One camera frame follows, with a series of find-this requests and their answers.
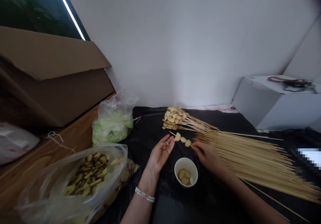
hand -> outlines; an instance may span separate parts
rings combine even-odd
[[[169,145],[165,150],[163,150],[162,147],[166,146],[166,141]],[[174,145],[175,142],[173,136],[170,137],[170,135],[168,134],[164,138],[162,138],[153,148],[147,163],[147,167],[151,168],[156,173],[159,173],[165,165],[170,153],[172,152]]]
[[[215,174],[217,177],[221,178],[229,169],[222,162],[220,156],[218,155],[215,147],[213,145],[204,144],[199,141],[196,141],[191,146],[195,151],[195,154],[200,159],[200,162],[205,166],[210,172]]]

cardboard box flap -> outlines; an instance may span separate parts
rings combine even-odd
[[[37,80],[111,67],[94,42],[0,26],[0,55]]]

chopped cabbage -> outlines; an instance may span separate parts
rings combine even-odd
[[[119,143],[125,139],[133,128],[133,115],[113,112],[101,116],[93,123],[93,143]]]

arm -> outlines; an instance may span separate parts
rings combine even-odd
[[[254,223],[288,223],[224,165],[214,146],[197,141],[193,143],[192,149],[199,157],[200,162],[231,188]]]
[[[166,141],[169,143],[169,145],[167,146],[167,149],[163,150],[162,147],[166,146]],[[172,152],[174,145],[174,137],[166,135],[152,150],[147,166],[138,184],[138,188],[142,192],[145,192],[146,195],[152,197],[155,196],[159,173]],[[149,223],[152,204],[152,202],[147,201],[145,198],[135,193],[120,223]]]

bundle of skewers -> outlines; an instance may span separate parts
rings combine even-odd
[[[272,138],[220,131],[217,127],[203,122],[177,107],[168,108],[165,116],[177,116],[176,113],[179,116],[181,116],[180,113],[184,113],[184,118],[179,118],[179,126],[171,128],[171,125],[167,124],[167,120],[163,119],[164,127],[168,128],[169,126],[173,130],[196,132],[193,140],[214,145],[224,164],[245,182],[249,181],[321,204],[321,189],[296,176],[294,161],[289,158],[290,155],[282,147],[247,137]]]

